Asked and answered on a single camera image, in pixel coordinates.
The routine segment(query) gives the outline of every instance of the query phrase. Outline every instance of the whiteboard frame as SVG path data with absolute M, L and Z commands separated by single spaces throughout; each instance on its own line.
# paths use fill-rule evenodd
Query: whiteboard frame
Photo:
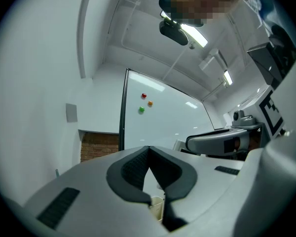
M 175 87 L 173 87 L 173 86 L 171 86 L 171 85 L 169 85 L 169 84 L 167 84 L 167 83 L 165 83 L 165 82 L 163 82 L 163 81 L 161 81 L 161 80 L 158 80 L 158 79 L 156 79 L 156 78 L 153 78 L 153 77 L 147 76 L 147 75 L 145 75 L 145 74 L 143 74 L 143 73 L 140 73 L 140 72 L 137 72 L 137 71 L 135 71 L 135 70 L 132 70 L 132 69 L 127 68 L 127 69 L 126 69 L 126 73 L 125 73 L 124 88 L 123 88 L 123 95 L 122 95 L 122 103 L 121 103 L 121 108 L 120 108 L 119 136 L 118 136 L 118 150 L 119 150 L 119 151 L 124 150 L 124 142 L 125 142 L 126 97 L 127 97 L 128 75 L 129 75 L 129 72 L 130 72 L 130 71 L 136 72 L 136 73 L 138 73 L 138 74 L 140 74 L 140 75 L 143 75 L 143 76 L 145 76 L 145 77 L 149 77 L 149 78 L 152 78 L 152 79 L 154 79 L 154 80 L 156 80 L 156 81 L 159 81 L 159 82 L 161 82 L 162 84 L 165 84 L 165 85 L 167 85 L 167 86 L 169 86 L 169 87 L 171 87 L 171 88 L 173 88 L 173 89 L 175 89 L 175 90 L 177 90 L 177 91 L 179 91 L 179 92 L 185 94 L 186 96 L 189 96 L 189 97 L 195 99 L 196 101 L 199 101 L 199 102 L 203 103 L 201 100 L 198 100 L 198 99 L 196 99 L 195 97 L 192 97 L 192 96 L 186 94 L 185 92 L 183 92 L 183 91 L 181 91 L 181 90 L 179 90 L 179 89 L 177 89 L 177 88 L 175 88 Z M 211 117 L 210 117 L 209 114 L 208 114 L 208 111 L 206 110 L 205 105 L 203 105 L 203 106 L 204 106 L 204 109 L 205 109 L 205 111 L 206 111 L 206 113 L 207 113 L 207 115 L 208 115 L 208 118 L 209 118 L 209 120 L 210 120 L 210 122 L 211 122 L 211 124 L 212 124 L 213 130 L 216 130 L 216 129 L 214 129 L 213 122 L 212 122 L 212 120 L 211 120 Z

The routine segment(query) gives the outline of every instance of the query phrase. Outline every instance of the person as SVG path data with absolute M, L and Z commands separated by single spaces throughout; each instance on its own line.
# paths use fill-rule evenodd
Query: person
M 277 0 L 244 0 L 257 14 L 269 36 L 276 35 L 278 27 L 284 29 L 296 48 L 296 28 Z M 182 19 L 212 20 L 228 13 L 239 0 L 160 0 L 160 7 Z

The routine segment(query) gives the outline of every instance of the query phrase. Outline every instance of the light fixture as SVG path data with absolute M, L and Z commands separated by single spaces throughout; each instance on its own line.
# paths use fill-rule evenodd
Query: light fixture
M 197 106 L 194 105 L 194 104 L 192 104 L 191 102 L 186 102 L 185 104 L 191 106 L 191 107 L 194 108 L 194 109 L 197 108 Z
M 230 74 L 229 74 L 229 72 L 227 70 L 225 71 L 225 73 L 223 74 L 223 76 L 227 80 L 228 84 L 229 85 L 232 85 L 232 80 L 231 80 Z
M 156 90 L 159 90 L 159 91 L 164 91 L 165 90 L 165 87 L 163 87 L 163 86 L 155 83 L 154 81 L 149 80 L 148 78 L 146 78 L 144 76 L 141 76 L 139 74 L 131 73 L 129 75 L 129 78 L 133 79 L 135 81 L 138 81 L 138 82 L 140 82 L 140 83 L 142 83 L 144 85 L 147 85 L 147 86 L 149 86 L 151 88 L 154 88 Z
M 170 17 L 167 16 L 167 14 L 164 11 L 161 12 L 160 16 L 163 18 L 171 19 Z M 207 45 L 208 41 L 195 27 L 188 26 L 186 24 L 181 24 L 181 28 L 182 30 L 187 32 L 192 38 L 194 38 L 202 47 Z

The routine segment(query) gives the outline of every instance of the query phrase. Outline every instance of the white box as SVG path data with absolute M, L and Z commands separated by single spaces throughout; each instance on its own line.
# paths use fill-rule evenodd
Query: white box
M 257 122 L 265 124 L 270 139 L 274 139 L 284 125 L 284 121 L 271 99 L 273 92 L 273 88 L 269 86 L 242 108 L 245 116 L 252 115 Z

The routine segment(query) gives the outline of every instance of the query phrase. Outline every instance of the ceiling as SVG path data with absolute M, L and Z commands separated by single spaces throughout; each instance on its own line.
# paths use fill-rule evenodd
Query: ceiling
M 220 50 L 231 78 L 237 80 L 252 63 L 246 51 L 268 41 L 264 27 L 259 27 L 258 17 L 242 0 L 228 15 L 198 28 L 208 44 L 201 47 L 196 43 L 193 50 L 159 32 L 159 23 L 163 19 L 158 0 L 139 2 L 134 8 L 133 2 L 120 0 L 109 31 L 106 61 L 161 79 L 198 99 L 203 99 L 216 88 L 199 68 L 199 64 L 213 48 Z M 182 52 L 173 70 L 167 75 Z M 212 101 L 217 98 L 219 90 L 212 95 Z

